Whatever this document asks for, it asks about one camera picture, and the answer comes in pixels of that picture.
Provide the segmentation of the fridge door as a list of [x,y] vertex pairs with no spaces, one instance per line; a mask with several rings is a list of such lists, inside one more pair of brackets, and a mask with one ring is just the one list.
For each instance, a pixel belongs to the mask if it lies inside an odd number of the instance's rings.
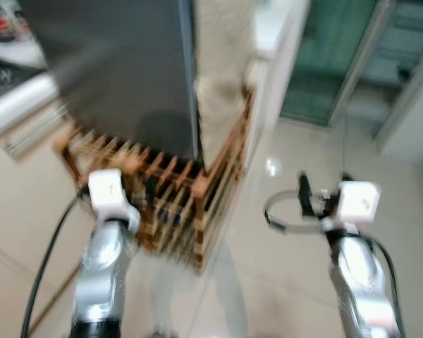
[[193,0],[18,0],[79,125],[202,157]]

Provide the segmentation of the fridge body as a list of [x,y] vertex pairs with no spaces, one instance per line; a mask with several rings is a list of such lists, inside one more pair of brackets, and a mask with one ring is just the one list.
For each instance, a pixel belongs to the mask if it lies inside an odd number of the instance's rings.
[[246,106],[243,86],[255,54],[255,0],[193,2],[196,90],[202,160],[206,168],[228,144]]

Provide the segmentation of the wooden slatted rack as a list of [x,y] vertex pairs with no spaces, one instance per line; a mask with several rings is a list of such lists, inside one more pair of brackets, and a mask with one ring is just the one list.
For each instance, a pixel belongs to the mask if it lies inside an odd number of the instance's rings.
[[74,125],[53,148],[66,164],[74,187],[82,189],[93,170],[118,168],[130,199],[132,177],[154,177],[153,206],[142,216],[137,243],[153,254],[183,262],[202,274],[243,177],[253,90],[243,88],[246,107],[212,167]]

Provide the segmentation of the green glass sliding door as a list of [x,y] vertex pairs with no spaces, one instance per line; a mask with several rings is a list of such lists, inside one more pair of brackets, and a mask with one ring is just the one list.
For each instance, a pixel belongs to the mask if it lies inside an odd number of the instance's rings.
[[372,55],[396,0],[309,0],[280,116],[332,125]]

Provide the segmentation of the grey panelled cabinet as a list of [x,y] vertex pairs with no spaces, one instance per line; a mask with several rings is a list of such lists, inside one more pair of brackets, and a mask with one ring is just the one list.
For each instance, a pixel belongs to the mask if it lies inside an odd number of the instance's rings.
[[396,77],[399,67],[417,67],[423,57],[423,0],[395,0],[388,23],[378,38],[361,82],[399,88],[406,82]]

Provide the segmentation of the white kitchen counter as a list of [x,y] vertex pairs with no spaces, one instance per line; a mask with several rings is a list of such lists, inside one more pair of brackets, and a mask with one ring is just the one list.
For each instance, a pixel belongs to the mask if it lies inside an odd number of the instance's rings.
[[40,74],[0,94],[0,135],[32,113],[57,99],[56,81],[45,68],[45,57],[35,37],[27,41],[0,42],[0,59],[17,65],[35,65]]

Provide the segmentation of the white cabinet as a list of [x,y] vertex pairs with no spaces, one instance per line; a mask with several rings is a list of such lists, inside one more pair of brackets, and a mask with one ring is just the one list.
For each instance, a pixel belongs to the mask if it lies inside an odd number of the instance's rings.
[[255,12],[256,57],[247,80],[253,90],[244,168],[257,146],[273,130],[298,57],[302,32],[312,0],[271,0]]

